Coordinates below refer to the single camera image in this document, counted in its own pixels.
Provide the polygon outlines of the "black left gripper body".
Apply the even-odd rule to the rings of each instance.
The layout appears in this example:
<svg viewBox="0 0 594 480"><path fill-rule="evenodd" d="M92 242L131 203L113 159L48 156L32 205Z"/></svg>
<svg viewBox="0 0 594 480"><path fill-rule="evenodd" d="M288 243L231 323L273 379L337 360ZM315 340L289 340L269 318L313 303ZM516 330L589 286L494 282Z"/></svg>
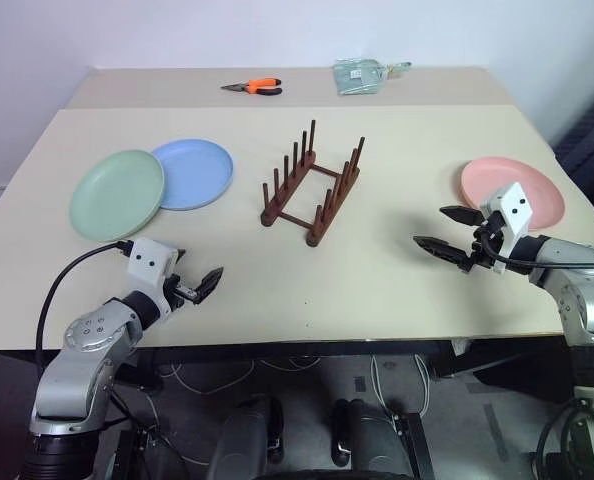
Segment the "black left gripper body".
<svg viewBox="0 0 594 480"><path fill-rule="evenodd" d="M181 308L186 302L193 304L199 302L198 293L183 285L181 277L177 274L172 274L166 278L163 284L163 293L171 310Z"/></svg>

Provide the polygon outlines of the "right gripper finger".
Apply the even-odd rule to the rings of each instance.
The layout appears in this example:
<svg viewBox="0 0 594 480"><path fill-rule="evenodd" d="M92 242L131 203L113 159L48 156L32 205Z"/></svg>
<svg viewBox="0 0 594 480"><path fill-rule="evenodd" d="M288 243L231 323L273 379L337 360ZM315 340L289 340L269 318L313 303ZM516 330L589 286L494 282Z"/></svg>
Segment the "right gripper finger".
<svg viewBox="0 0 594 480"><path fill-rule="evenodd" d="M478 209L465 206L445 206L439 211L453 221L467 226L481 226L483 224L483 214Z"/></svg>
<svg viewBox="0 0 594 480"><path fill-rule="evenodd" d="M469 270L469 255L451 246L447 241L429 236L414 236L413 241L433 257L455 265L461 271Z"/></svg>

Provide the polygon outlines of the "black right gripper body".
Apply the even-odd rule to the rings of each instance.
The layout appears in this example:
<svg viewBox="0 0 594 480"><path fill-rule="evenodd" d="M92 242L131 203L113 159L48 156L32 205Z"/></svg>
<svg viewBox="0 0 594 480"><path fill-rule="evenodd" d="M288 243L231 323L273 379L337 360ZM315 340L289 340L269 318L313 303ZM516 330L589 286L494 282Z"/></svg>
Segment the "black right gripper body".
<svg viewBox="0 0 594 480"><path fill-rule="evenodd" d="M474 266L482 266L491 269L496 261L496 255L503 240L495 240L495 237L501 233L501 228L506 225L502 214L494 211L489 217L484 218L481 226L475 226L473 233L474 242L471 245L469 255L469 270L463 271L469 273Z"/></svg>

